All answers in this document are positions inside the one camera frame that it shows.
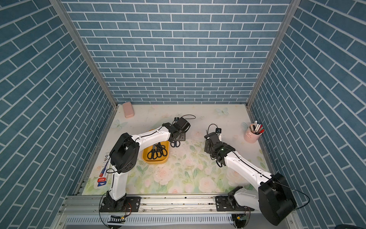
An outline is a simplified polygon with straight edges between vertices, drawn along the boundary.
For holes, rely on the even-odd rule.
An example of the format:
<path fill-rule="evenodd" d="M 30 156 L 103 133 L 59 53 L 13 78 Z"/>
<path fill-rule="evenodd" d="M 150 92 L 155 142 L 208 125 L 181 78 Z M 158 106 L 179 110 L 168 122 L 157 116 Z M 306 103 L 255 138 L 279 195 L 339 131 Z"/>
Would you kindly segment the dark blue handled scissors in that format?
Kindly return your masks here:
<path fill-rule="evenodd" d="M 172 148 L 178 148 L 180 145 L 181 145 L 181 142 L 180 141 L 172 141 L 172 142 L 170 142 L 170 146 Z"/>

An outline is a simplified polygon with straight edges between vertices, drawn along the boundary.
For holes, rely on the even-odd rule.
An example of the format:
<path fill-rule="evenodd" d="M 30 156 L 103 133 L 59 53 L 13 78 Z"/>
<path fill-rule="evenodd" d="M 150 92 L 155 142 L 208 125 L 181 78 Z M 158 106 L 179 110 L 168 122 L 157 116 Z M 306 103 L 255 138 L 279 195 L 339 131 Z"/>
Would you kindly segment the small black scissors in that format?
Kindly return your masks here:
<path fill-rule="evenodd" d="M 168 155 L 168 151 L 166 150 L 166 147 L 164 145 L 162 145 L 161 143 L 156 144 L 156 155 L 158 158 Z"/>

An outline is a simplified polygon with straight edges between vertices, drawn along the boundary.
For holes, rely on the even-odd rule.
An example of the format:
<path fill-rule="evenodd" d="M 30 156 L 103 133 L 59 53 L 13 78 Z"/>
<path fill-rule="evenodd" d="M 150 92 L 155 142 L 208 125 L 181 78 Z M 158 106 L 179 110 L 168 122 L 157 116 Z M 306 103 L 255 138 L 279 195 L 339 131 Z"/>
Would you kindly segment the yellow plastic storage box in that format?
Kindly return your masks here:
<path fill-rule="evenodd" d="M 163 164 L 168 160 L 169 141 L 159 142 L 143 150 L 143 160 L 148 164 Z"/>

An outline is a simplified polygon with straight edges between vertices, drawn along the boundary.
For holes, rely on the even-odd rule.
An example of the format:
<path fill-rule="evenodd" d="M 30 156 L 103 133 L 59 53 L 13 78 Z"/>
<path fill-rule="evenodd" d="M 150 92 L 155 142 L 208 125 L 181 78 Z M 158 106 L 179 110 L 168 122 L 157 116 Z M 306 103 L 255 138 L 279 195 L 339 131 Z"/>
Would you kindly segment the large black scissors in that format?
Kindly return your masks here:
<path fill-rule="evenodd" d="M 156 145 L 153 145 L 152 146 L 151 151 L 149 151 L 148 154 L 147 154 L 147 158 L 149 160 L 156 160 L 156 159 L 158 159 L 158 157 L 156 155 Z"/>

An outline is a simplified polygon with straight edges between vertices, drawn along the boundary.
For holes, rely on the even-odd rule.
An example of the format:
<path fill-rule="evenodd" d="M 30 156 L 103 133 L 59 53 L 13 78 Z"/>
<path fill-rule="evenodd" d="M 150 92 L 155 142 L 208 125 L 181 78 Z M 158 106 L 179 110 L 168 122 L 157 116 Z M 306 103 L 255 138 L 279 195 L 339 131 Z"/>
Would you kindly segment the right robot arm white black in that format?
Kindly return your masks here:
<path fill-rule="evenodd" d="M 248 181 L 257 194 L 237 187 L 233 204 L 260 210 L 262 215 L 277 226 L 297 207 L 288 182 L 281 174 L 271 174 L 243 158 L 235 148 L 220 140 L 215 132 L 205 135 L 205 152 L 219 165 L 226 166 Z"/>

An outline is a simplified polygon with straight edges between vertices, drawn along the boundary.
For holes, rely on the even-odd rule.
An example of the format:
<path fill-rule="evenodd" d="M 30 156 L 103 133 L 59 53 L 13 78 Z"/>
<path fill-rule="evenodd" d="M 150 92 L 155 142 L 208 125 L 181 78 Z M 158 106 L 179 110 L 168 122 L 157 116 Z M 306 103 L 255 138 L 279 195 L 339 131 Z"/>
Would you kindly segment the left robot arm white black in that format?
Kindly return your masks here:
<path fill-rule="evenodd" d="M 142 134 L 122 134 L 109 153 L 113 174 L 112 187 L 101 201 L 100 212 L 122 212 L 128 209 L 137 212 L 139 206 L 130 205 L 134 201 L 139 203 L 141 198 L 133 197 L 132 201 L 128 200 L 126 184 L 128 172 L 135 167 L 139 153 L 160 142 L 184 141 L 190 126 L 191 124 L 181 117 L 172 124 L 164 123 Z"/>

